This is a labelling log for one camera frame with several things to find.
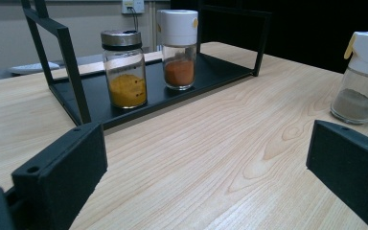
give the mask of wooden table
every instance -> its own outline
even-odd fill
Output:
[[[256,56],[216,42],[201,52],[248,68]],[[108,172],[72,229],[368,229],[306,167],[314,120],[342,124],[330,114],[341,80],[265,55],[257,78],[108,130]],[[42,74],[0,80],[0,186],[74,126]]]

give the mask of screw hole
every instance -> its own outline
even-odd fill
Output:
[[[31,168],[28,168],[28,169],[27,169],[27,172],[28,172],[28,173],[35,173],[35,172],[37,172],[38,170],[39,170],[39,168],[38,168],[38,167],[33,166],[33,167],[31,167]]]

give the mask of white wall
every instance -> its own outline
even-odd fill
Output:
[[[77,57],[101,54],[101,31],[133,29],[133,17],[121,14],[121,2],[47,3],[51,18],[67,26]],[[169,9],[170,2],[145,2],[145,13],[138,14],[143,47],[154,51],[156,45],[155,15]],[[57,39],[40,30],[49,60],[62,59]],[[16,3],[0,3],[0,69],[39,62],[35,45],[22,8]]]

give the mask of black tray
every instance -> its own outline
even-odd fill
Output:
[[[135,108],[118,108],[111,104],[104,72],[81,76],[81,81],[92,122],[101,122],[103,128],[108,129],[250,76],[251,71],[225,60],[197,54],[194,86],[185,91],[177,91],[166,86],[161,60],[148,62],[146,65],[148,101]],[[82,125],[69,80],[57,80],[51,89],[74,123],[77,126]]]

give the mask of spice jar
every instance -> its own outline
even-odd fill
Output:
[[[348,124],[368,123],[368,32],[355,32],[345,53],[349,58],[332,114]]]
[[[196,79],[197,11],[157,12],[161,34],[164,80],[170,89],[185,90]]]
[[[104,31],[101,39],[111,103],[121,108],[144,104],[147,101],[147,87],[140,32]]]

